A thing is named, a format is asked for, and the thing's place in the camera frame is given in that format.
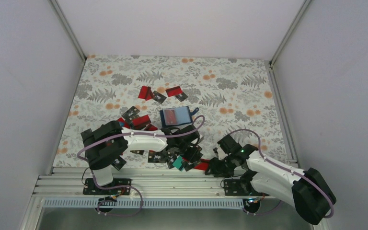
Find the black mounting plate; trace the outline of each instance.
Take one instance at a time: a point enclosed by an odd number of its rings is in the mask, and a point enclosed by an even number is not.
[[[225,190],[225,196],[254,196],[254,195],[262,196],[263,195],[262,193],[255,191],[253,188],[252,188],[252,192],[248,193],[245,189],[242,188],[241,180],[225,179],[223,180],[223,187]]]
[[[82,194],[84,195],[104,195],[104,196],[110,196],[118,194],[119,191],[122,190],[122,188],[117,189],[110,189],[110,190],[103,190],[95,186],[94,181],[92,178],[85,179],[85,184],[87,187],[84,187],[84,190],[82,191]],[[113,187],[118,185],[131,185],[132,179],[127,178],[114,178],[114,181],[112,183],[104,185],[103,187]],[[130,194],[130,188],[125,188],[125,191],[122,195],[129,195]]]

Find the ribbed metal strip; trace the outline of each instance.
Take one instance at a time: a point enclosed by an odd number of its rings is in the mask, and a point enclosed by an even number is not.
[[[240,209],[243,207],[242,199],[161,199],[144,198],[143,208],[207,208],[207,209]],[[43,207],[97,207],[98,198],[91,197],[48,197]],[[138,208],[140,199],[118,198],[117,202],[109,201],[102,207],[112,208]]]

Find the gray wall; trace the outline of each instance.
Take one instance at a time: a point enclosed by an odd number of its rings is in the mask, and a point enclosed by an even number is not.
[[[302,166],[336,195],[331,228],[368,229],[368,1],[313,1],[275,74]]]
[[[48,1],[0,0],[0,230],[19,228],[81,68]]]

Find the table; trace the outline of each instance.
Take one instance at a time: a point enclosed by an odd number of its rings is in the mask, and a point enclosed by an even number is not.
[[[188,98],[180,102],[168,97],[163,104],[145,101],[138,98],[142,86],[150,86],[165,96],[166,89],[180,86]],[[117,120],[131,106],[140,110],[140,116],[149,115],[152,124],[159,128],[161,109],[198,107],[198,115],[206,117],[199,130],[205,136],[199,144],[204,159],[215,156],[212,149],[225,134],[249,128],[261,136],[263,153],[288,163],[263,60],[91,55],[85,63],[53,166],[88,167],[76,157],[83,148],[80,132]],[[238,132],[233,137],[241,145],[257,146],[257,138],[251,133]],[[167,169],[165,163],[148,163],[147,151],[144,155],[125,152],[123,158],[127,161],[124,168]]]

